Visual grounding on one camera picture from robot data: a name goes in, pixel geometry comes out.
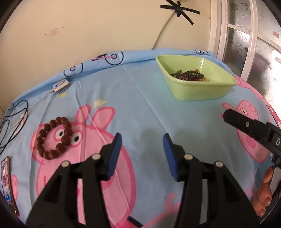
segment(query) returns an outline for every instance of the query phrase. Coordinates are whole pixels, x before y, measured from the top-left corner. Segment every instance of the beaded bracelet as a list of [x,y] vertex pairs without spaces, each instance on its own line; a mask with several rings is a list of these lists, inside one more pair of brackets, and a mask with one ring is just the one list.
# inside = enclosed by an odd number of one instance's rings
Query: beaded bracelet
[[[43,143],[44,138],[46,138],[48,132],[51,128],[63,124],[64,126],[64,136],[61,139],[61,143],[58,143],[55,150],[47,151],[44,149]],[[47,160],[58,158],[59,155],[66,151],[67,146],[70,144],[70,136],[73,134],[71,129],[71,123],[66,117],[57,117],[56,120],[51,120],[50,123],[44,125],[44,129],[40,130],[39,137],[36,139],[36,148],[39,152],[39,156]]]

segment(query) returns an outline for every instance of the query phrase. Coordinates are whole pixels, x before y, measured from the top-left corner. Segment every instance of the wall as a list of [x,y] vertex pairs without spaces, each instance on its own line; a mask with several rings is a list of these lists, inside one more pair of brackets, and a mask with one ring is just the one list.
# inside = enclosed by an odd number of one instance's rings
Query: wall
[[[210,0],[182,0],[191,24],[165,0],[23,0],[0,34],[0,105],[97,55],[153,48],[208,49]],[[58,34],[50,31],[57,29]]]

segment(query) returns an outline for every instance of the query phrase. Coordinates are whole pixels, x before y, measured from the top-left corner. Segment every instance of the star print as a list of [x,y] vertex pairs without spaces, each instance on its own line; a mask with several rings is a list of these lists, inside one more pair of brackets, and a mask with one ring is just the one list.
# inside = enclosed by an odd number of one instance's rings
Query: star print
[[60,95],[60,97],[64,97],[66,95],[66,93],[62,93],[61,95]]
[[104,105],[104,103],[106,103],[106,101],[103,101],[101,99],[98,99],[94,102],[94,108],[96,107],[102,107]]

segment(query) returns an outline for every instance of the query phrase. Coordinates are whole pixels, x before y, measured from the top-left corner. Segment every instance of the silver screw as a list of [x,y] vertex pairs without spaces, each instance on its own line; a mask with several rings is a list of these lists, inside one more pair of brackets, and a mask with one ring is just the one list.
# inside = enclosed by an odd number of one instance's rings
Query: silver screw
[[100,159],[101,158],[101,155],[100,154],[93,154],[92,155],[92,159],[93,160],[98,160],[98,159]]
[[216,166],[221,168],[223,167],[223,162],[222,161],[216,161]]
[[185,154],[185,155],[184,155],[184,158],[185,158],[186,160],[192,160],[192,159],[193,159],[193,156],[192,156],[192,154]]
[[69,166],[69,161],[64,161],[63,163],[62,163],[62,167],[68,167]]

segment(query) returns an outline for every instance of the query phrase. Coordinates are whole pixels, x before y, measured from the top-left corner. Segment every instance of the phone case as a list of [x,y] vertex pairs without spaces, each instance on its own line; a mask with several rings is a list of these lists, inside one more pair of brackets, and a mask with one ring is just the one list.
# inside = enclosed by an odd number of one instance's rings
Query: phone case
[[15,204],[15,199],[13,196],[10,162],[11,162],[11,158],[9,156],[5,157],[5,159],[1,162],[1,180],[2,180],[3,194],[4,194],[5,201],[7,202],[9,207],[13,210],[13,212],[17,216],[19,216],[19,211]]

